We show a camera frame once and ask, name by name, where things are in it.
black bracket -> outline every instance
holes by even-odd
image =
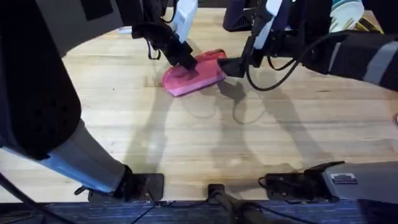
[[[99,194],[90,191],[88,201],[93,203],[103,202],[136,202],[136,201],[152,201],[162,200],[164,191],[164,175],[163,174],[133,174],[132,179],[141,184],[135,189],[131,198],[116,198],[108,195]]]
[[[209,184],[207,186],[207,203],[210,205],[218,205],[219,202],[214,198],[217,192],[225,192],[225,186],[223,184]]]
[[[267,190],[270,200],[322,202],[338,201],[323,180],[322,173],[331,166],[344,162],[330,162],[309,168],[302,174],[266,174],[259,184]]]

floor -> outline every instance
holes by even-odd
[[[187,205],[191,202],[178,202]],[[370,224],[392,223],[398,220],[398,205],[370,201],[340,201],[338,203],[315,203],[307,205],[289,205],[285,202],[259,202],[261,205],[280,213],[306,219],[314,223]],[[53,203],[47,205],[53,212],[75,223],[131,223],[140,214],[151,208],[148,203]],[[0,223],[25,217],[35,217],[23,204],[0,205]],[[269,218],[280,219],[277,215],[264,211]],[[202,205],[194,208],[155,208],[137,223],[227,223],[226,211],[214,205]],[[44,220],[42,223],[56,223]]]

wooden table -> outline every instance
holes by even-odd
[[[199,9],[189,44],[194,55],[217,48],[241,54],[247,32],[223,30],[224,9]],[[147,59],[144,40],[110,32],[63,59],[91,134],[134,172],[166,176],[165,200],[201,200],[222,183],[237,198],[264,199],[257,179],[328,161],[398,160],[398,94],[377,86],[319,75],[299,67],[280,88],[253,90],[227,78],[173,98],[161,86],[170,65]],[[275,60],[282,65],[286,60]],[[284,72],[267,63],[252,70],[258,85]],[[79,183],[5,151],[0,171],[38,202],[86,201]],[[0,190],[0,202],[17,202]]]

pink towel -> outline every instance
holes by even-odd
[[[226,78],[217,64],[217,59],[226,58],[224,50],[218,49],[198,55],[194,70],[186,70],[180,65],[168,69],[162,79],[163,87],[173,96],[182,96],[208,87]]]

black cable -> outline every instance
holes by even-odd
[[[157,50],[157,57],[154,58],[152,57],[152,49],[150,48],[150,42],[145,39],[145,41],[147,42],[147,46],[148,46],[148,58],[150,60],[160,60],[160,57],[162,56],[162,52],[160,50]]]
[[[277,87],[279,87],[281,84],[283,84],[283,82],[286,81],[286,79],[288,79],[288,77],[290,77],[290,75],[294,72],[294,70],[296,69],[296,67],[301,63],[301,61],[304,59],[304,57],[311,51],[313,50],[318,44],[322,43],[325,40],[328,40],[332,37],[342,37],[342,36],[346,36],[349,35],[347,33],[345,33],[344,31],[341,32],[335,32],[332,34],[328,34],[328,35],[324,35],[323,37],[319,38],[318,40],[314,41],[314,43],[312,43],[311,45],[309,45],[304,51],[303,53],[298,57],[298,59],[295,61],[295,63],[293,64],[293,66],[290,68],[290,70],[286,73],[286,75],[276,84],[267,87],[267,88],[261,88],[258,87],[256,84],[254,84],[253,80],[251,79],[250,76],[250,71],[249,71],[249,67],[250,67],[250,57],[246,57],[245,62],[246,62],[246,75],[248,76],[248,81],[250,83],[250,85],[258,91],[270,91],[273,90]]]
[[[22,191],[20,191],[13,183],[11,183],[3,174],[0,172],[0,185],[4,187],[8,192],[10,192],[13,196],[21,200],[21,202],[24,202],[26,205],[28,205],[30,208],[37,210],[43,215],[53,218],[56,221],[65,223],[65,224],[75,224],[74,222],[71,222],[67,220],[66,218],[63,218],[47,208],[39,205],[38,203],[34,202],[31,198],[29,198],[26,194],[24,194]]]
[[[252,124],[255,123],[256,121],[258,121],[267,111],[263,110],[259,116],[257,116],[256,118],[252,119],[251,121],[246,121],[243,122],[240,119],[238,119],[238,117],[236,116],[236,110],[238,108],[238,104],[234,103],[233,109],[232,109],[232,118],[238,123],[238,124]]]
[[[152,209],[154,209],[157,206],[157,204],[154,204],[154,206],[152,206],[151,208],[149,208],[148,210],[146,210],[144,213],[142,213],[140,216],[138,216],[131,224],[135,224],[137,223],[141,218],[143,218],[146,214],[148,214],[148,212],[150,212]]]
[[[175,17],[175,13],[177,12],[177,2],[178,0],[173,0],[173,16],[169,21],[164,20],[163,18],[161,18],[161,20],[165,23],[171,23],[174,20]]]
[[[280,67],[280,68],[275,68],[274,64],[272,63],[271,57],[268,56],[267,57],[268,60],[268,64],[269,66],[274,69],[275,71],[282,71],[285,70],[287,67],[291,66],[293,64],[293,62],[295,61],[294,59],[290,60],[289,62],[287,62],[284,66]]]
[[[265,179],[266,179],[266,177],[260,177],[259,180],[258,180],[258,183],[259,183],[259,185],[260,185],[262,188],[264,188],[264,189],[267,190],[268,186],[265,185],[265,184],[263,184],[263,183],[261,182],[262,180],[265,180]]]
[[[270,208],[264,207],[262,205],[257,205],[257,206],[258,206],[258,208],[260,208],[260,210],[264,209],[265,211],[271,212],[271,213],[273,213],[275,215],[278,215],[280,217],[289,218],[291,220],[294,220],[294,221],[297,221],[297,222],[302,222],[302,223],[307,223],[307,224],[317,224],[315,222],[311,222],[311,221],[308,221],[308,220],[304,220],[304,219],[297,218],[297,217],[294,217],[294,216],[291,216],[291,215],[286,215],[284,213],[277,212],[275,210],[272,210]]]

